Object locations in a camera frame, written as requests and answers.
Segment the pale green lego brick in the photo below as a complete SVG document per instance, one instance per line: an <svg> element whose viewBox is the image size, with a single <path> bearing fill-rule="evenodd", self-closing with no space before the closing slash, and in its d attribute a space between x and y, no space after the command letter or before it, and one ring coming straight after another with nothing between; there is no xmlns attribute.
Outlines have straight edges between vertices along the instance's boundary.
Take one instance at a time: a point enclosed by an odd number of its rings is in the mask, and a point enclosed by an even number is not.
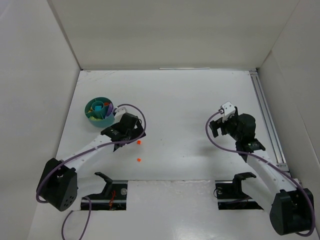
<svg viewBox="0 0 320 240"><path fill-rule="evenodd" d="M100 122L100 121L103 121L103 119L100 119L100 118L94 118L93 121L96 121L96 122Z"/></svg>

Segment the teal small lego brick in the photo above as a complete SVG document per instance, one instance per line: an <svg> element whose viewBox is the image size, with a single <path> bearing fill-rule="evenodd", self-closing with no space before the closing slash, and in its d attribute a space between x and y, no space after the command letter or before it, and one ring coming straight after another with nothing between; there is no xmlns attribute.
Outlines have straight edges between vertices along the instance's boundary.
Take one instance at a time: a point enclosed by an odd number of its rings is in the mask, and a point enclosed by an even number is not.
<svg viewBox="0 0 320 240"><path fill-rule="evenodd" d="M99 111L101 111L102 109L103 109L103 106L101 106L101 105L97 105L97 106L94 107L94 110L95 110L96 112L99 112Z"/></svg>

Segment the purple curved lego piece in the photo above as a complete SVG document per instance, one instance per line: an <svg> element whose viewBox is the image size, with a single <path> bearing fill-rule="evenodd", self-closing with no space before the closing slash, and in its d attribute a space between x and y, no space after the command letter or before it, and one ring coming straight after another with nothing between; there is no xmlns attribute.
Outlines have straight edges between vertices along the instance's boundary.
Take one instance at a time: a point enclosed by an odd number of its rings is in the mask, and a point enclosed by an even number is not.
<svg viewBox="0 0 320 240"><path fill-rule="evenodd" d="M112 103L110 103L109 105L108 105L108 108L107 108L107 111L106 111L106 114L105 114L105 117L106 118L108 118L112 113L113 113L113 104Z"/></svg>

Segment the lime green square lego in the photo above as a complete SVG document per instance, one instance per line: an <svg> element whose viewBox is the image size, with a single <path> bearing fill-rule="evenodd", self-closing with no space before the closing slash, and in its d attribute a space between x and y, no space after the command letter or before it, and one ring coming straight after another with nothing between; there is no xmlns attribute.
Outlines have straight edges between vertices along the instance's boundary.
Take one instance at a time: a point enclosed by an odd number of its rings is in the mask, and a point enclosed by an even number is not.
<svg viewBox="0 0 320 240"><path fill-rule="evenodd" d="M96 120L97 120L94 116L90 116L89 119L90 119L91 121L96 121Z"/></svg>

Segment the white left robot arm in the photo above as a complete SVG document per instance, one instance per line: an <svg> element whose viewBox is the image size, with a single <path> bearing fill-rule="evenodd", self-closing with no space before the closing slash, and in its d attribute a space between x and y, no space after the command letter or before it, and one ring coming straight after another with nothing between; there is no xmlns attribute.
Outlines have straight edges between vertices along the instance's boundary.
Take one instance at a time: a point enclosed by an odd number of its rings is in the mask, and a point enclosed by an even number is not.
<svg viewBox="0 0 320 240"><path fill-rule="evenodd" d="M120 120L105 128L80 151L62 160L51 158L44 166L37 189L38 203L50 204L60 212L71 207L77 199L84 172L99 161L98 154L112 154L124 145L146 136L147 124L131 113L124 113Z"/></svg>

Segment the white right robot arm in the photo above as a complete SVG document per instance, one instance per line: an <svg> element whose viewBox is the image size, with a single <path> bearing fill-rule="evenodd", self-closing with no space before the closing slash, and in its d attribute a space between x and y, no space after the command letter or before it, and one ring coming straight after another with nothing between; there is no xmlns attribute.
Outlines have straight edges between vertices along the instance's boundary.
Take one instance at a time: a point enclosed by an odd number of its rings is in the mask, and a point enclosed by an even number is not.
<svg viewBox="0 0 320 240"><path fill-rule="evenodd" d="M297 234L310 236L316 228L314 197L308 188L303 188L291 175L280 169L269 159L266 148L256 138L256 120L252 115L238 113L238 108L230 102L220 106L217 114L205 124L205 132L211 143L219 135L229 135L235 140L235 149L214 146L238 154L253 172L234 175L232 180L217 180L214 193L220 204L219 209L237 206L245 201L251 209L262 209L271 226L280 236Z"/></svg>

